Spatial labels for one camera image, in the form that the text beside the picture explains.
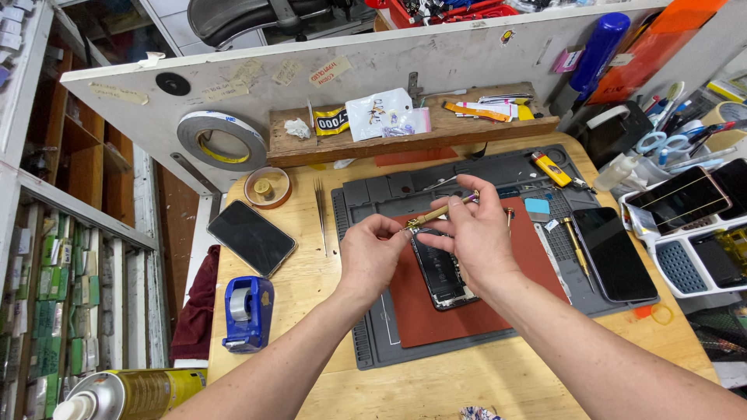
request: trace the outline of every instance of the wooden table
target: wooden table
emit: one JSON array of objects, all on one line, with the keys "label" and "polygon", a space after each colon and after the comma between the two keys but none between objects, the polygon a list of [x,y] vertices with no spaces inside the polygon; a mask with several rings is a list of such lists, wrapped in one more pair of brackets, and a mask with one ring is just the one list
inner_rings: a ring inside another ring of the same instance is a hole
[{"label": "wooden table", "polygon": [[[562,133],[502,140],[489,144],[488,154],[509,152],[532,146],[560,143],[568,151],[586,181],[598,174],[581,145]],[[482,144],[455,147],[466,156],[483,147]],[[381,176],[401,170],[417,170],[463,157],[417,164],[376,167],[372,158],[359,159],[343,170],[315,170],[294,167],[287,170],[293,182],[293,195],[283,206],[260,211],[270,222],[298,242],[298,249],[273,276],[275,308],[270,340],[288,331],[315,305],[328,297],[340,277],[340,255],[332,217],[329,192],[343,182]],[[326,242],[329,255],[325,258],[319,230],[313,179],[320,178],[326,200]],[[228,192],[227,203],[245,200],[244,179]],[[616,207],[608,193],[598,195],[603,206]],[[631,342],[718,382],[713,366],[695,338],[672,294],[653,262],[638,241],[636,248],[654,279],[662,303],[675,314],[669,325],[657,324],[651,317],[637,320],[633,314],[620,312],[595,318],[597,322]],[[243,362],[248,356],[230,354],[221,340],[226,337],[223,295],[229,280],[252,275],[231,251],[223,248],[218,267],[215,316],[211,338],[208,382],[215,381]],[[400,363],[385,368],[359,371],[353,355],[350,334],[340,343],[299,413],[310,419],[432,419],[442,416],[455,419],[460,407],[481,405],[490,407],[499,416],[518,419],[586,418],[568,390],[521,337],[498,340],[464,350]]]}]

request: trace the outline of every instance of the tape dispenser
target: tape dispenser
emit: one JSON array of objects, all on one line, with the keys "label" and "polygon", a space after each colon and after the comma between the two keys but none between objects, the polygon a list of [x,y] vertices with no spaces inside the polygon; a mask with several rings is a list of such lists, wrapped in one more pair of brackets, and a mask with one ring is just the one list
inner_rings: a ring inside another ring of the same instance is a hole
[{"label": "tape dispenser", "polygon": [[226,330],[223,346],[231,353],[256,353],[267,346],[275,290],[262,277],[236,277],[226,288]]}]

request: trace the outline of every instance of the silicone repair mat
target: silicone repair mat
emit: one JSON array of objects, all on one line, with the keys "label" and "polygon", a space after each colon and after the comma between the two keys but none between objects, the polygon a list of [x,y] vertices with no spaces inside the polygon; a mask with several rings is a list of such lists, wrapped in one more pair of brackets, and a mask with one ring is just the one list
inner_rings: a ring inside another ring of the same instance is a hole
[{"label": "silicone repair mat", "polygon": [[[468,173],[490,181],[502,197],[520,194],[521,198],[547,200],[550,203],[551,219],[567,217],[575,209],[601,206],[594,195],[587,191],[552,188],[552,180],[532,163],[529,157],[532,152],[543,152],[570,177],[583,178],[568,157],[568,153],[558,144],[345,182],[342,188],[331,192],[338,240],[342,240],[350,226],[374,213],[396,217],[428,211],[431,201],[463,191],[463,188],[455,182],[448,182],[432,190],[423,191],[423,189],[437,183],[439,179],[449,179],[458,173]],[[575,260],[573,249],[563,227],[558,226],[550,232],[545,230],[545,236],[560,267],[562,278],[571,290],[571,304],[584,314],[597,317],[659,301],[657,297],[654,300],[638,303],[614,303],[605,300],[600,293],[592,293],[586,277]],[[386,290],[353,328],[353,345],[355,345],[358,369],[365,370],[512,336],[516,336],[516,331],[509,328],[403,348],[391,293]]]}]

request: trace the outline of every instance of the black office chair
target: black office chair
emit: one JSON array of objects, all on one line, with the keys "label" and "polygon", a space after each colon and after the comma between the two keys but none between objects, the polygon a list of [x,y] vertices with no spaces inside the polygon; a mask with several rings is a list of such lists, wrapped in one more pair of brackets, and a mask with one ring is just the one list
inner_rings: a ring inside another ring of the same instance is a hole
[{"label": "black office chair", "polygon": [[277,26],[296,41],[306,41],[302,19],[319,16],[336,5],[346,10],[352,0],[190,0],[187,17],[204,43],[224,49],[250,31]]}]

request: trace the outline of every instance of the double-sided tape roll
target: double-sided tape roll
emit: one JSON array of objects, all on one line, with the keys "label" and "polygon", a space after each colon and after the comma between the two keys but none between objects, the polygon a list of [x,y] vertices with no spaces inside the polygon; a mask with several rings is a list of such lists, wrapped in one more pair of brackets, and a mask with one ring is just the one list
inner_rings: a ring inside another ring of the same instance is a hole
[{"label": "double-sided tape roll", "polygon": [[251,314],[247,312],[247,299],[252,294],[252,288],[236,288],[231,293],[231,299],[229,300],[229,311],[231,312],[231,318],[234,322],[248,321],[251,319]]},{"label": "double-sided tape roll", "polygon": [[[219,130],[240,140],[249,153],[239,158],[222,156],[210,150],[202,134]],[[267,164],[267,144],[249,124],[215,111],[197,111],[184,116],[176,128],[179,143],[195,158],[213,167],[235,172],[250,172]]]}]

